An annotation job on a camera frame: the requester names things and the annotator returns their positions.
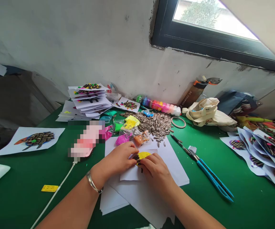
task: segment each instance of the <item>hand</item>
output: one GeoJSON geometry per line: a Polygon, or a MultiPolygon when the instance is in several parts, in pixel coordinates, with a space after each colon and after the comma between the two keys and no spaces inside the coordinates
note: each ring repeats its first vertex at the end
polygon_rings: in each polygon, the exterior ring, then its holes
{"type": "Polygon", "coordinates": [[[148,183],[164,200],[167,200],[171,192],[177,190],[178,185],[173,180],[163,159],[157,153],[153,153],[143,158],[140,163],[148,183]]]}
{"type": "Polygon", "coordinates": [[[112,176],[125,172],[137,161],[128,159],[131,154],[138,153],[133,142],[117,146],[91,169],[91,177],[97,189],[102,189],[104,183],[112,176]]]}

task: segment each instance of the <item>window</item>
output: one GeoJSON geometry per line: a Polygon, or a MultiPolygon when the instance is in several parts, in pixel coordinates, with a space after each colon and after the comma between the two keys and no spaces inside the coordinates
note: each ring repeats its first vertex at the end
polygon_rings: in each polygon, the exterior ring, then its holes
{"type": "Polygon", "coordinates": [[[160,0],[152,45],[275,71],[275,55],[219,0],[160,0]]]}

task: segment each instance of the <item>tree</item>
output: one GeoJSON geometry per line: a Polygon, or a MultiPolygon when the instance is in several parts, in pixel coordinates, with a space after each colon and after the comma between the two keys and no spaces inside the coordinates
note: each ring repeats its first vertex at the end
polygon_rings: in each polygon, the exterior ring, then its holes
{"type": "Polygon", "coordinates": [[[202,0],[200,3],[193,2],[187,7],[180,20],[213,29],[219,14],[216,0],[202,0]]]}

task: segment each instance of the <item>pile of sunflower seeds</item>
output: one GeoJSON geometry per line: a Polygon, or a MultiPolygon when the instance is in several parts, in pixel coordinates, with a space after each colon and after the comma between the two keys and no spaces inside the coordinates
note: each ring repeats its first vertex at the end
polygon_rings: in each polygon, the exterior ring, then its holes
{"type": "Polygon", "coordinates": [[[132,115],[137,118],[141,123],[138,126],[140,131],[148,130],[154,136],[154,139],[157,141],[158,147],[160,146],[160,142],[166,138],[166,135],[169,135],[169,132],[173,132],[171,130],[171,116],[165,113],[153,113],[153,117],[147,117],[145,114],[141,112],[133,113],[126,112],[124,114],[120,114],[121,116],[127,118],[132,115]]]}

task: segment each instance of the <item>window glass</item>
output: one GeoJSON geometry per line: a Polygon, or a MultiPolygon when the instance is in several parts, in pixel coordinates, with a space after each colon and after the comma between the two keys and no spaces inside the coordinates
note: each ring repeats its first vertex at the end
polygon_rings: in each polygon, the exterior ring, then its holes
{"type": "Polygon", "coordinates": [[[174,20],[258,40],[220,1],[179,0],[174,20]]]}

